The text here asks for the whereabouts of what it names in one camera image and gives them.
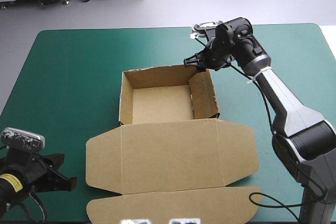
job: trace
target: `box lid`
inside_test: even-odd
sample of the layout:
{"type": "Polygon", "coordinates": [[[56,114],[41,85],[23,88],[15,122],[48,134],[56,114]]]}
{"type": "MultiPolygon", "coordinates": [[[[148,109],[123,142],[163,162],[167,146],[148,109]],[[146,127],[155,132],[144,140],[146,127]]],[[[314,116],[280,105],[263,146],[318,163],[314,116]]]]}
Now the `box lid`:
{"type": "Polygon", "coordinates": [[[124,195],[223,187],[258,166],[253,129],[218,119],[123,125],[87,142],[87,184],[124,195]]]}
{"type": "MultiPolygon", "coordinates": [[[[200,218],[203,224],[243,224],[257,212],[248,196],[257,187],[222,187],[170,193],[144,193],[92,200],[87,213],[92,223],[118,224],[123,219],[150,219],[168,224],[172,218],[200,218]]],[[[254,196],[256,202],[261,197],[254,196]]]]}

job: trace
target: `cardboard box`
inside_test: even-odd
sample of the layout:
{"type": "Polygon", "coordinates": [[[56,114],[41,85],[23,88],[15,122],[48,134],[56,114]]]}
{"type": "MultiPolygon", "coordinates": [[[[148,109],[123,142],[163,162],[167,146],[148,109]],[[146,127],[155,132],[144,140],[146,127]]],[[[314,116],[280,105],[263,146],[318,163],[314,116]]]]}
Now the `cardboard box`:
{"type": "Polygon", "coordinates": [[[121,124],[218,118],[211,74],[183,65],[129,70],[122,75],[121,124]]]}
{"type": "Polygon", "coordinates": [[[225,187],[258,170],[253,129],[218,119],[123,125],[87,142],[86,181],[123,196],[87,206],[93,224],[201,218],[245,223],[256,187],[225,187]]]}
{"type": "Polygon", "coordinates": [[[209,71],[181,65],[124,72],[122,125],[93,137],[86,148],[87,184],[122,196],[88,203],[92,223],[250,220],[258,207],[248,196],[259,188],[226,185],[258,170],[254,132],[218,116],[209,71]]]}

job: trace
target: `green mat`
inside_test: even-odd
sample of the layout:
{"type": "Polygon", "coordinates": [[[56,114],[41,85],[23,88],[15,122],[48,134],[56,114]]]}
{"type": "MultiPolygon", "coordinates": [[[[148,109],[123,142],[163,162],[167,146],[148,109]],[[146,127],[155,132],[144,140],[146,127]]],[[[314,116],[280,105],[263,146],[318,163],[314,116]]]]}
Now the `green mat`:
{"type": "MultiPolygon", "coordinates": [[[[254,29],[272,57],[274,71],[305,105],[322,112],[336,125],[336,61],[320,28],[296,24],[254,29]]],[[[42,154],[64,153],[60,171],[78,177],[78,186],[70,193],[39,194],[49,220],[85,221],[88,201],[113,195],[86,185],[85,143],[118,127],[122,71],[182,64],[184,58],[202,49],[189,39],[190,31],[184,27],[50,30],[37,36],[0,117],[0,130],[10,126],[44,135],[46,148],[42,154]]],[[[213,72],[213,79],[220,118],[249,125],[256,131],[260,170],[234,185],[259,186],[285,204],[300,202],[302,188],[271,148],[259,91],[232,69],[213,72]]],[[[41,218],[34,202],[27,200],[27,204],[34,217],[41,218]]],[[[5,219],[25,217],[21,209],[13,209],[5,219]]],[[[253,219],[290,220],[294,219],[286,210],[262,208],[253,219]]]]}

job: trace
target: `yellow label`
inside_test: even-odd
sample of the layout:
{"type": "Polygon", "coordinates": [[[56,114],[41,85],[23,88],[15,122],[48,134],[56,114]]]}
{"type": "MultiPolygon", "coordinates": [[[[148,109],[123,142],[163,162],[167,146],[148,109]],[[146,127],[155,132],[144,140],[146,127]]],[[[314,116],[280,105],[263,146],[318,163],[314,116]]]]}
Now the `yellow label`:
{"type": "Polygon", "coordinates": [[[0,175],[0,178],[7,180],[14,188],[14,191],[17,193],[22,189],[22,184],[17,177],[12,174],[4,173],[0,175]]]}

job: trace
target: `cable tie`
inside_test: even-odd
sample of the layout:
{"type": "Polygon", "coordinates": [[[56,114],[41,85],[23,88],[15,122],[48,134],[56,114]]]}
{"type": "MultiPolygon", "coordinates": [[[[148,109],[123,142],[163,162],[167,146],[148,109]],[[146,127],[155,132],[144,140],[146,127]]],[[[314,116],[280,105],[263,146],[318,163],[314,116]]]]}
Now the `cable tie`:
{"type": "Polygon", "coordinates": [[[272,67],[265,67],[265,68],[262,68],[259,72],[256,73],[255,76],[252,77],[252,79],[250,79],[247,83],[250,84],[252,82],[254,82],[256,80],[256,78],[258,77],[258,75],[260,75],[262,72],[268,70],[268,69],[272,69],[272,67]]]}

